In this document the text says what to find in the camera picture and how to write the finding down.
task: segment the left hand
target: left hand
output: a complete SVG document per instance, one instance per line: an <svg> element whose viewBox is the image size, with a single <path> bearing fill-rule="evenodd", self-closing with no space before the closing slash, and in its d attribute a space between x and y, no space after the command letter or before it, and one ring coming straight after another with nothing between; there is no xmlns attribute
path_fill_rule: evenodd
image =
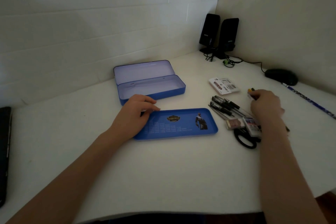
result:
<svg viewBox="0 0 336 224"><path fill-rule="evenodd" d="M153 111L160 111L155 103L156 100L148 96L133 95L121 108L107 132L123 142L133 138L145 126L149 115Z"/></svg>

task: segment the white brick wall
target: white brick wall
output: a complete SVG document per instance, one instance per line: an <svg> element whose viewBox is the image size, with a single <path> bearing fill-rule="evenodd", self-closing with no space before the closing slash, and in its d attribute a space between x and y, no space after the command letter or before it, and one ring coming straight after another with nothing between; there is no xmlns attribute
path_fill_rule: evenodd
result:
<svg viewBox="0 0 336 224"><path fill-rule="evenodd" d="M114 66L199 48L217 0L1 0L0 106L113 77Z"/></svg>

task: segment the white wall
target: white wall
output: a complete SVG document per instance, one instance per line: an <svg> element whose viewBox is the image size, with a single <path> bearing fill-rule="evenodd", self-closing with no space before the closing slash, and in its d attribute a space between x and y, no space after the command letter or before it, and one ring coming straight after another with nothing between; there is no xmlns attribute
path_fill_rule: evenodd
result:
<svg viewBox="0 0 336 224"><path fill-rule="evenodd" d="M113 77L116 65L199 48L217 0L1 0L0 106L21 106Z"/></svg>
<svg viewBox="0 0 336 224"><path fill-rule="evenodd" d="M240 19L233 55L336 94L336 0L218 0L216 13Z"/></svg>

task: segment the black mouse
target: black mouse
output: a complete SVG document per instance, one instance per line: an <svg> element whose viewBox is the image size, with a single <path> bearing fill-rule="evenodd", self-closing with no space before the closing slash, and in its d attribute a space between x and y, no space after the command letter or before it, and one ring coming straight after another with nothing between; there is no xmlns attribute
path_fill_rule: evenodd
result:
<svg viewBox="0 0 336 224"><path fill-rule="evenodd" d="M295 73L285 69L268 69L265 76L289 86L294 86L299 81Z"/></svg>

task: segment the scissors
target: scissors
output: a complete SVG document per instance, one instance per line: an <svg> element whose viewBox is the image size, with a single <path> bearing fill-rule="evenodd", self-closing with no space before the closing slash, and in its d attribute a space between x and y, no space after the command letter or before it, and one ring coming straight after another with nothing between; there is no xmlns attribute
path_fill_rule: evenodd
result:
<svg viewBox="0 0 336 224"><path fill-rule="evenodd" d="M219 110L217 110L215 107L209 105L209 107L214 110L223 120L232 120L233 118L229 118ZM261 139L258 137L251 137L249 132L245 128L236 128L233 130L234 137L237 139L237 141L244 147L249 149L255 149L257 148L257 143L261 142ZM244 143L239 137L244 137L247 141L252 143L252 145L248 145Z"/></svg>

